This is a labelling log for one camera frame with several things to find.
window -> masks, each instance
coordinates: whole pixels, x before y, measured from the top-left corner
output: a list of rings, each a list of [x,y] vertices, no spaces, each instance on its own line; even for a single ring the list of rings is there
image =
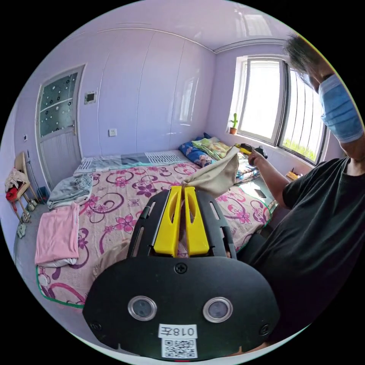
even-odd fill
[[[238,133],[317,164],[326,134],[317,93],[278,57],[239,57],[229,120]]]
[[[290,70],[290,102],[280,146],[312,162],[322,150],[325,128],[318,94]]]

windowsill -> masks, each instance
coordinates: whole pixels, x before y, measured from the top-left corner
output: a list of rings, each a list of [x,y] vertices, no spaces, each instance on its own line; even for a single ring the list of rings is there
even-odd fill
[[[266,142],[263,142],[263,141],[260,141],[260,140],[257,140],[255,138],[252,138],[252,137],[247,137],[247,136],[244,136],[242,134],[231,134],[229,132],[226,132],[226,134],[229,134],[233,137],[240,137],[240,138],[244,138],[245,140],[248,140],[248,141],[251,141],[251,142],[254,142],[254,144],[260,144],[264,147],[266,147],[269,151],[273,151],[273,152],[276,152],[276,153],[280,153],[281,155],[283,156],[286,156],[286,157],[290,157],[290,158],[293,158],[303,164],[305,164],[306,166],[310,167],[310,169],[313,169],[314,168],[314,165],[312,165],[311,163],[309,163],[308,161],[304,160],[304,159],[301,159],[300,157],[296,156],[295,154],[293,153],[290,153],[280,147],[275,147],[275,146],[272,146],[271,144],[268,144]]]

ceiling molding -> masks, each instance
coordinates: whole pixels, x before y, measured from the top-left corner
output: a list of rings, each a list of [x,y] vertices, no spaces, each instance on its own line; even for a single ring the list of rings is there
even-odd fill
[[[258,45],[267,45],[267,46],[284,46],[285,39],[281,38],[259,38],[259,39],[250,39],[244,40],[241,42],[231,43],[226,46],[217,48],[214,50],[215,54],[230,51],[231,49],[246,47],[246,46],[258,46]]]
[[[204,46],[203,44],[193,41],[192,39],[186,38],[182,35],[176,34],[176,33],[172,33],[172,32],[167,32],[165,30],[160,30],[160,29],[153,29],[153,28],[142,28],[142,27],[119,27],[119,28],[110,28],[110,29],[104,29],[104,30],[99,30],[98,33],[104,33],[104,32],[110,32],[110,31],[114,31],[114,30],[149,30],[151,32],[158,32],[158,33],[164,33],[164,34],[169,34],[169,35],[174,35],[176,37],[182,38],[186,41],[195,43],[198,46],[201,46],[205,49],[207,49],[208,51],[215,53],[212,49]]]
[[[91,34],[96,34],[96,33],[105,33],[105,32],[112,32],[112,31],[116,31],[116,30],[146,30],[146,31],[151,31],[151,32],[158,32],[158,33],[164,33],[164,34],[169,34],[169,35],[173,35],[175,37],[184,39],[186,41],[192,42],[200,47],[205,48],[206,50],[214,53],[214,54],[219,54],[222,52],[226,52],[226,51],[230,51],[231,49],[235,49],[235,48],[240,48],[240,47],[246,47],[246,46],[258,46],[258,45],[268,45],[268,46],[284,46],[285,44],[285,39],[281,39],[281,38],[258,38],[258,39],[249,39],[249,40],[244,40],[241,42],[236,42],[236,43],[231,43],[228,44],[226,46],[223,47],[219,47],[217,49],[210,49],[206,46],[204,46],[203,44],[196,42],[192,39],[186,38],[182,35],[176,34],[176,33],[172,33],[172,32],[167,32],[165,30],[160,30],[160,29],[154,29],[154,28],[144,28],[144,27],[116,27],[116,28],[108,28],[108,29],[101,29],[98,31],[94,31],[94,32],[81,32],[79,34],[76,35],[72,35],[66,39],[64,39],[62,42],[71,40],[71,39],[75,39],[79,36],[88,36]]]

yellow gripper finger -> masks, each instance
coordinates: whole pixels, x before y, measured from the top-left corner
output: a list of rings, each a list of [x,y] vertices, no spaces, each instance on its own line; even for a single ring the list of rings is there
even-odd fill
[[[157,254],[177,257],[179,245],[181,186],[172,186],[154,243]]]
[[[240,149],[240,152],[245,154],[245,155],[251,155],[251,151],[249,151],[246,148],[241,147],[239,144],[235,144],[235,147]]]
[[[198,206],[194,187],[186,187],[185,194],[185,220],[186,241],[189,256],[205,255],[209,252],[209,243],[205,234],[202,215]]]

pillow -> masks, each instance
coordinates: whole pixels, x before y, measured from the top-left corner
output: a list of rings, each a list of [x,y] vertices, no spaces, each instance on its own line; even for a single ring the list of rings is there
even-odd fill
[[[196,141],[202,140],[203,138],[198,137]],[[179,150],[193,163],[199,167],[205,167],[214,162],[214,160],[208,156],[202,150],[193,146],[191,142],[183,143]]]

